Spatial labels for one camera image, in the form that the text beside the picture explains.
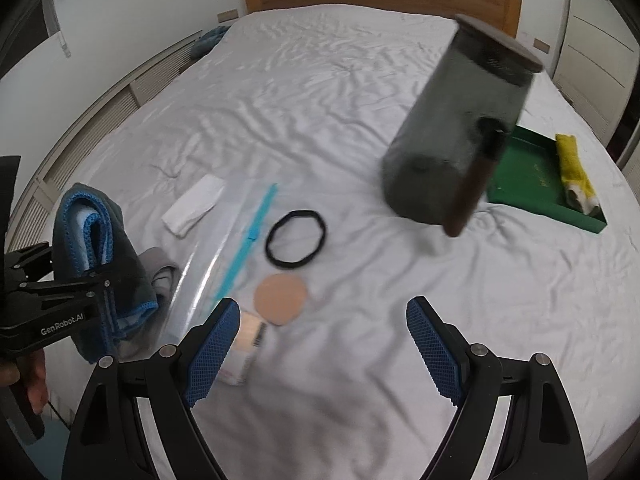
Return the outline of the person's left hand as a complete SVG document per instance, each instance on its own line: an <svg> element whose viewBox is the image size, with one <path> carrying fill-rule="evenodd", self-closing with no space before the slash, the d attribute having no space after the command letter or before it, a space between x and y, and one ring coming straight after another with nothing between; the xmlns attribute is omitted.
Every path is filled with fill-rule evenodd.
<svg viewBox="0 0 640 480"><path fill-rule="evenodd" d="M23 365L26 374L26 393L32 411L40 415L49 401L46 384L46 355L42 349L32 352ZM0 364L0 387L6 388L21 379L21 370L13 361L3 360Z"/></svg>

